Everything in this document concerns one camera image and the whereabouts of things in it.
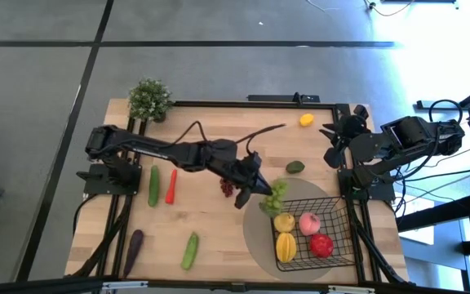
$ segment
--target purple eggplant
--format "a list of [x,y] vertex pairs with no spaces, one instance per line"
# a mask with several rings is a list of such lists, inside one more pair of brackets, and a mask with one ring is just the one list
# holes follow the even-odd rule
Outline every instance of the purple eggplant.
[[124,271],[122,272],[123,278],[131,272],[131,268],[134,266],[135,259],[139,254],[141,245],[143,245],[144,234],[140,229],[136,229],[131,235],[130,246],[128,247],[128,253],[126,254],[126,262],[124,265]]

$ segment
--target wire basket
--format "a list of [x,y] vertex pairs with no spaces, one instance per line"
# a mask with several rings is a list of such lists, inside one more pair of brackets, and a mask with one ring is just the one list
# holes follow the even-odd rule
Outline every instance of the wire basket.
[[[345,205],[337,207],[336,204],[339,201],[339,197],[331,197],[290,200],[282,203],[282,212],[289,212],[295,217],[295,228],[291,231],[291,234],[293,234],[297,243],[297,253],[292,261],[282,263],[277,259],[277,252],[275,252],[277,268],[280,271],[325,269],[355,264],[348,213]],[[309,250],[311,236],[304,236],[299,228],[299,219],[304,212],[311,212],[320,218],[321,228],[318,232],[326,234],[333,240],[334,249],[331,256],[327,258],[316,257]],[[271,219],[271,228],[273,231],[273,244],[276,244],[279,232],[275,230],[273,219]]]

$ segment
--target gray floor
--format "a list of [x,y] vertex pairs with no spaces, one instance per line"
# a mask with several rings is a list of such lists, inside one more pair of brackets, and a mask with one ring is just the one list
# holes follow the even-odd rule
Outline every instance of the gray floor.
[[[88,167],[87,136],[102,123],[108,100],[126,97],[140,77],[162,79],[178,100],[300,91],[325,102],[367,103],[377,129],[415,114],[416,100],[461,100],[470,94],[470,0],[461,1],[459,10],[416,4],[392,18],[369,16],[362,0],[315,2],[327,10],[300,0],[116,1],[105,40],[375,40],[404,47],[101,48],[31,278],[62,276],[83,187],[75,172]],[[0,1],[0,39],[93,40],[104,4]],[[402,5],[381,8],[395,11]],[[0,187],[6,190],[0,198],[0,282],[12,279],[88,53],[88,48],[0,48]],[[468,158],[459,161],[462,167],[470,167]],[[440,192],[454,198],[470,194],[470,181]],[[426,265],[408,266],[412,280],[430,285],[421,275]]]

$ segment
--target wooden table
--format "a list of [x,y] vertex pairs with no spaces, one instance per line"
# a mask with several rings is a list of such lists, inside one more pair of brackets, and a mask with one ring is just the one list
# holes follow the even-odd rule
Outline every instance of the wooden table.
[[[330,196],[338,196],[336,170],[327,166],[322,159],[326,149],[330,147],[330,142],[317,131],[317,126],[333,122],[331,112],[321,109],[309,110],[315,116],[315,123],[311,127],[302,128],[298,124],[298,119],[307,112],[305,109],[174,107],[164,123],[150,124],[146,135],[173,141],[193,121],[199,120],[209,140],[219,138],[236,140],[263,127],[286,123],[286,127],[257,136],[251,142],[251,149],[258,151],[263,159],[260,170],[264,177],[268,181],[273,181],[281,176],[291,176],[285,173],[284,167],[287,163],[299,159],[306,164],[306,168],[300,174],[293,176],[319,185]],[[127,115],[127,100],[112,99],[104,124],[126,128]],[[186,141],[201,139],[198,129],[193,129],[184,138]],[[245,154],[244,145],[239,146],[237,157],[242,158]],[[128,278],[280,282],[261,269],[251,257],[242,234],[245,208],[235,209],[234,197],[223,196],[218,176],[208,171],[199,173],[178,171],[175,205],[171,206],[164,203],[164,195],[169,185],[171,171],[175,167],[170,162],[148,156],[142,156],[140,163],[144,171],[139,193],[133,200],[123,264],[132,232],[135,229],[142,229],[145,239]],[[160,200],[155,208],[148,206],[148,184],[152,164],[158,165],[162,175]],[[78,270],[101,241],[110,199],[110,196],[99,196],[81,210],[66,274]],[[368,205],[377,247],[397,273],[407,279],[406,265],[392,211],[380,201],[370,201]],[[187,272],[180,268],[180,262],[188,237],[193,231],[200,235],[200,246],[195,264]],[[366,278],[371,280],[367,250],[363,244],[361,247],[364,253],[363,265]],[[105,270],[107,274],[111,273],[114,252],[113,243],[107,259]],[[312,283],[357,283],[356,270],[354,266],[333,268],[328,274]]]

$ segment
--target potted plant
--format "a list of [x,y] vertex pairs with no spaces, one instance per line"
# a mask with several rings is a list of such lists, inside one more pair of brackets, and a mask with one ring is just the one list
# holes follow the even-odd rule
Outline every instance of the potted plant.
[[171,92],[160,80],[143,78],[130,90],[130,116],[156,123],[164,122],[171,108]]

